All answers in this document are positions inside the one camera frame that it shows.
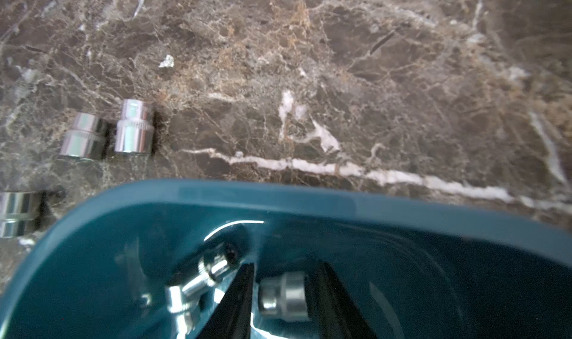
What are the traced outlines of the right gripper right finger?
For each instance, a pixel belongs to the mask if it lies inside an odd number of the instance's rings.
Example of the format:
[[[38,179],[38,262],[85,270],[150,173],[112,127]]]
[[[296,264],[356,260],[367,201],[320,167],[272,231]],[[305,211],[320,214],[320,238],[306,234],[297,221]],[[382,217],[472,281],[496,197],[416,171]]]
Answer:
[[[320,338],[377,338],[327,262],[318,265],[314,300]]]

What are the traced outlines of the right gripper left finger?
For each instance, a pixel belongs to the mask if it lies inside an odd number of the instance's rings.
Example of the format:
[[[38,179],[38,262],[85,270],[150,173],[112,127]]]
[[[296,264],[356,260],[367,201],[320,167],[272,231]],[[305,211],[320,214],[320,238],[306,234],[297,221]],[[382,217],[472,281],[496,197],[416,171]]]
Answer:
[[[243,264],[196,339],[250,338],[254,278],[255,265]]]

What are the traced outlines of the teal plastic storage box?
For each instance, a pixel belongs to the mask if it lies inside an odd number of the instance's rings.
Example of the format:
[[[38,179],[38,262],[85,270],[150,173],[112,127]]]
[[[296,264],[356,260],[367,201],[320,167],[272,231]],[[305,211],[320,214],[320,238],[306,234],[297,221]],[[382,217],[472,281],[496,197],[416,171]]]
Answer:
[[[500,212],[381,195],[183,179],[110,189],[59,221],[1,297],[3,338],[172,338],[165,284],[222,242],[238,268],[201,297],[196,338],[243,264],[250,338],[320,338],[327,262],[377,338],[569,338],[571,236]],[[310,321],[259,313],[259,282],[302,271]]]

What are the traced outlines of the chrome socket stepped table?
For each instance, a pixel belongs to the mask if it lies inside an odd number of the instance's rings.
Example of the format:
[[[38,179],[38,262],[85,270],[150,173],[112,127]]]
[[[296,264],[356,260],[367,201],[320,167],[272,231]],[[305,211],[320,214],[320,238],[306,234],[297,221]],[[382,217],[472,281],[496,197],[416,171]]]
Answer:
[[[142,100],[125,99],[116,125],[114,151],[122,154],[150,155],[154,135],[153,107]]]

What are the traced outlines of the chrome socket table edge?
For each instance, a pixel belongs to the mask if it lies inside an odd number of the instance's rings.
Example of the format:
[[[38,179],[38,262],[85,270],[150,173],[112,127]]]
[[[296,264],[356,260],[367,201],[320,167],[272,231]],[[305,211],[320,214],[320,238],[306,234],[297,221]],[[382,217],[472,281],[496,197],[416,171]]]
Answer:
[[[33,233],[39,223],[43,193],[4,191],[1,193],[1,238],[11,239]]]

